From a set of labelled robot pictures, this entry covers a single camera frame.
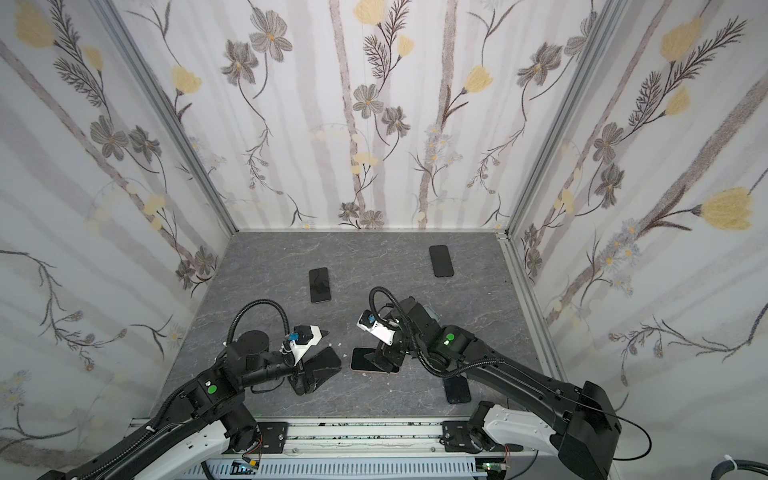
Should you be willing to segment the purple-edged black phone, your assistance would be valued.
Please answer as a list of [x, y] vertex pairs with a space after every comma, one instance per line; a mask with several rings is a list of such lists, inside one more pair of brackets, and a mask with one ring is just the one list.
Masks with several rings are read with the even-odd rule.
[[363, 373], [387, 373], [397, 374], [400, 369], [397, 366], [393, 366], [391, 369], [383, 369], [376, 365], [372, 359], [376, 355], [374, 348], [354, 348], [350, 361], [350, 369], [356, 372]]

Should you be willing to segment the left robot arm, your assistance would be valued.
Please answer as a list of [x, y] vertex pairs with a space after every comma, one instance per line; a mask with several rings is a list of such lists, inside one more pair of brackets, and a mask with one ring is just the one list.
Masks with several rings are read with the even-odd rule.
[[213, 365], [170, 394], [157, 413], [101, 455], [67, 472], [50, 470], [43, 479], [134, 479], [173, 447], [218, 426], [223, 448], [250, 451], [262, 439], [259, 425], [245, 407], [246, 390], [286, 378], [298, 395], [316, 391], [340, 372], [342, 363], [328, 346], [306, 360], [304, 354], [325, 332], [301, 326], [287, 344], [270, 352], [269, 337], [251, 330], [229, 340]]

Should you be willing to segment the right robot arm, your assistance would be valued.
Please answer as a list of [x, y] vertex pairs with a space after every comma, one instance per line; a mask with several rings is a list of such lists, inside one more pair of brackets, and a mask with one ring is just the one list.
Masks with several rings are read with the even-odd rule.
[[441, 439], [449, 451], [480, 453], [521, 447], [554, 454], [582, 479], [606, 479], [622, 427], [605, 391], [587, 381], [560, 381], [514, 361], [473, 333], [442, 326], [414, 298], [390, 303], [387, 313], [366, 309], [357, 327], [379, 341], [371, 359], [390, 373], [406, 357], [432, 375], [479, 382], [526, 409], [516, 414], [490, 401], [478, 403], [470, 419]]

